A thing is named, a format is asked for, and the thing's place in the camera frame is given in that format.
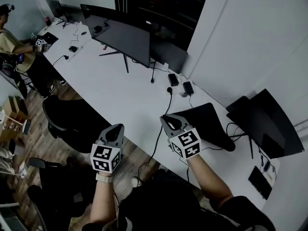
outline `white cube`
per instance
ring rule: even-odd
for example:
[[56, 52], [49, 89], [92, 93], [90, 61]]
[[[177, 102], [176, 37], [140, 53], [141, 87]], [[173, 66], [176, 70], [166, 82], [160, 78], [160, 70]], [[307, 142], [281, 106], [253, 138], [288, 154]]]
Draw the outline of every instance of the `white cube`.
[[94, 170], [112, 173], [121, 161], [121, 149], [93, 144], [90, 154]]
[[201, 139], [195, 128], [175, 136], [169, 139], [169, 141], [171, 143], [172, 150], [184, 159], [196, 156], [201, 152]]

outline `black t-shirt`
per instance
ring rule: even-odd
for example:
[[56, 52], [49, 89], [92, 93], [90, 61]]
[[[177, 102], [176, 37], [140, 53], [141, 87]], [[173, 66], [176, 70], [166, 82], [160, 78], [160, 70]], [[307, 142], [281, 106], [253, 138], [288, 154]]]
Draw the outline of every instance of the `black t-shirt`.
[[[219, 214], [202, 209], [189, 187], [181, 182], [162, 182], [134, 188], [121, 202], [117, 222], [104, 230], [119, 231], [275, 231], [272, 222], [246, 197], [226, 201]], [[87, 224], [83, 231], [101, 231], [103, 226]]]

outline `monitor screen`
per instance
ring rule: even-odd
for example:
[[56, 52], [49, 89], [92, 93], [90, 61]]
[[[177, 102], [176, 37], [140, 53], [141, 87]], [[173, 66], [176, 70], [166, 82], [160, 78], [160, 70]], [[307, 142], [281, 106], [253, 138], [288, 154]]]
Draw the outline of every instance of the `monitor screen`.
[[252, 99], [241, 102], [227, 117], [248, 134], [270, 158], [304, 151], [292, 123], [266, 89]]
[[150, 66], [150, 25], [140, 18], [112, 9], [81, 4], [93, 39]]
[[46, 0], [52, 14], [63, 21], [69, 22], [58, 0]]
[[67, 16], [69, 21], [75, 21], [77, 23], [82, 22], [82, 24], [85, 24], [85, 17], [83, 16], [81, 8], [69, 6], [66, 4], [62, 4], [61, 6], [64, 14]]

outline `wooden floor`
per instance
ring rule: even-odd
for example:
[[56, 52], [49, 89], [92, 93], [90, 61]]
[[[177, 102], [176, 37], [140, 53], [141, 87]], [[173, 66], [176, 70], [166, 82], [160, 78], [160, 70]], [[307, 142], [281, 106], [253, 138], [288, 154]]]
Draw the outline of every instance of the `wooden floor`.
[[[58, 94], [60, 100], [75, 100], [81, 97], [68, 84], [63, 87], [58, 84], [59, 91], [56, 89], [54, 94]], [[22, 141], [26, 146], [26, 151], [23, 156], [16, 156], [14, 158], [14, 168], [22, 161], [27, 162], [30, 157], [38, 157], [49, 162], [58, 162], [62, 165], [66, 164], [68, 156], [74, 158], [80, 163], [90, 164], [90, 155], [82, 154], [73, 150], [61, 139], [54, 139], [48, 131], [48, 122], [42, 109], [43, 99], [35, 92], [31, 91], [26, 99], [26, 106], [28, 108], [29, 119], [32, 120], [29, 134], [21, 136]], [[125, 199], [131, 192], [132, 186], [130, 180], [138, 173], [138, 167], [149, 159], [149, 155], [143, 152], [140, 148], [134, 145], [131, 141], [124, 139], [124, 157], [119, 165], [117, 174], [115, 175], [114, 188], [119, 198], [119, 201]], [[141, 179], [145, 180], [159, 167], [155, 160], [151, 160], [150, 165], [144, 165], [141, 171]], [[20, 177], [8, 177], [8, 185], [13, 190], [15, 201], [20, 203], [18, 214], [24, 221], [28, 230], [36, 231], [41, 225], [38, 214], [31, 203], [27, 189], [31, 185], [40, 185], [39, 170], [34, 167], [29, 168], [28, 175], [21, 179]], [[207, 200], [203, 197], [200, 190], [194, 189], [196, 196], [200, 203], [205, 203], [203, 206], [208, 206]], [[79, 231], [82, 227], [90, 221], [90, 209], [88, 206], [83, 216], [79, 218], [72, 218], [70, 224], [70, 231]]]

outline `black chair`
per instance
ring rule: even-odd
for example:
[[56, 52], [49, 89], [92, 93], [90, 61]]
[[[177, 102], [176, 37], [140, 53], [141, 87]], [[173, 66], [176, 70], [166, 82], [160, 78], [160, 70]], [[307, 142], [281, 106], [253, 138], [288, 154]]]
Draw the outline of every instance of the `black chair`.
[[68, 157], [67, 165], [30, 158], [39, 168], [42, 188], [32, 185], [27, 193], [35, 204], [44, 231], [67, 231], [71, 217], [80, 217], [95, 193], [95, 174], [90, 167], [79, 167]]
[[101, 131], [111, 125], [83, 99], [64, 101], [50, 96], [43, 109], [52, 136], [81, 153], [90, 153]]

